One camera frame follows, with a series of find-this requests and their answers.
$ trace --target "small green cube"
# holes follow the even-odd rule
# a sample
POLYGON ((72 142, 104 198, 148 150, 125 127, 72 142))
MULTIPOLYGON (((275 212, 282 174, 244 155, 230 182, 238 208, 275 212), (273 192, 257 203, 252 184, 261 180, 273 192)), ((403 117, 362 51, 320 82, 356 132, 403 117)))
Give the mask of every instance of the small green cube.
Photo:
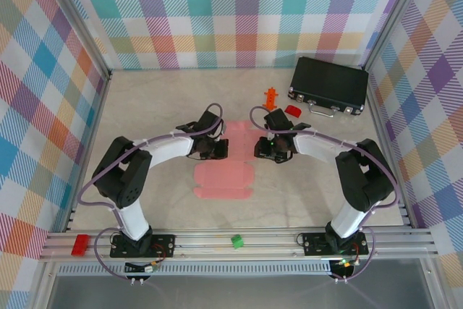
POLYGON ((241 238, 241 235, 239 234, 231 237, 231 240, 232 240, 231 242, 233 243, 233 247, 235 249, 239 249, 240 247, 245 246, 245 242, 243 241, 243 239, 241 238))

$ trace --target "briefcase handle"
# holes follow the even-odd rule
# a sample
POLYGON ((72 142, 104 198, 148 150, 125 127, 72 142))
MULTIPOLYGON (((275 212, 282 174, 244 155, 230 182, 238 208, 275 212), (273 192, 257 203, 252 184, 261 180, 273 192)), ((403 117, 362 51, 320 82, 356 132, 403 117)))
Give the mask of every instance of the briefcase handle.
POLYGON ((312 113, 312 114, 316 114, 316 115, 321 115, 321 116, 325 116, 325 117, 334 117, 334 114, 336 113, 336 111, 338 111, 338 109, 335 107, 335 106, 332 106, 331 107, 331 113, 330 114, 327 114, 325 112, 322 112, 322 111, 316 111, 316 110, 312 110, 312 106, 315 105, 315 102, 314 101, 308 101, 309 103, 309 111, 312 113))

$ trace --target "black briefcase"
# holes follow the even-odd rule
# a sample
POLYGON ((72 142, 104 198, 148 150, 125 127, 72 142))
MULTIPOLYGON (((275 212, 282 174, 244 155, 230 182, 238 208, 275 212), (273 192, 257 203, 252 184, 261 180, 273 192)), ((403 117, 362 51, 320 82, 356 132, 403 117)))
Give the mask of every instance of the black briefcase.
POLYGON ((300 103, 308 103, 310 112, 314 114, 333 117, 341 111, 359 115, 365 108, 367 85, 368 73, 365 70, 300 57, 288 96, 300 103), (316 111, 314 106, 330 111, 316 111))

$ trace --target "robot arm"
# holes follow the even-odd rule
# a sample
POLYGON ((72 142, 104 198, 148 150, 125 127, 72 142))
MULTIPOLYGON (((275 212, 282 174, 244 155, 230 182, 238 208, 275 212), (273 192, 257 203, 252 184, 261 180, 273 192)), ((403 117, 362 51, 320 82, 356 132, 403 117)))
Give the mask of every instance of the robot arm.
MULTIPOLYGON (((95 183, 99 193, 115 204, 123 224, 123 238, 141 255, 148 249, 152 235, 151 227, 143 216, 140 205, 140 195, 148 170, 171 158, 190 156, 194 153, 199 153, 201 159, 226 158, 228 140, 220 140, 224 133, 223 120, 208 133, 188 136, 188 133, 208 129, 217 119, 215 114, 206 110, 199 121, 178 126, 172 132, 175 135, 184 134, 184 137, 168 137, 137 149, 122 162, 127 168, 116 166, 95 183)), ((125 151, 144 142, 146 140, 132 142, 125 137, 118 137, 107 150, 93 176, 111 165, 125 151)))
MULTIPOLYGON (((264 117, 270 130, 305 130, 308 124, 293 126, 281 109, 264 117)), ((389 171, 383 154, 373 140, 365 139, 356 144, 378 159, 389 171)), ((393 191, 387 176, 368 158, 354 150, 332 145, 318 137, 306 134, 287 133, 262 137, 255 146, 255 156, 267 158, 277 164, 288 161, 293 154, 312 156, 338 169, 344 194, 344 205, 340 212, 326 225, 326 242, 334 253, 351 246, 360 223, 368 212, 386 199, 393 191)))

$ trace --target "colorful checkered fabric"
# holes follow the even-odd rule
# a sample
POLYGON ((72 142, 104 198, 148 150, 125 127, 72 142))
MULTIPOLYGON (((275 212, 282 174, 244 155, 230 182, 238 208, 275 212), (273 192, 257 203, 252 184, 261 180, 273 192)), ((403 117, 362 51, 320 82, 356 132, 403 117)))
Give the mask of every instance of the colorful checkered fabric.
POLYGON ((0 0, 0 308, 23 308, 103 86, 55 0, 0 0))
POLYGON ((433 231, 460 305, 462 67, 463 0, 412 0, 371 80, 418 224, 433 231))
POLYGON ((293 67, 300 55, 356 65, 395 2, 75 1, 116 69, 293 67))

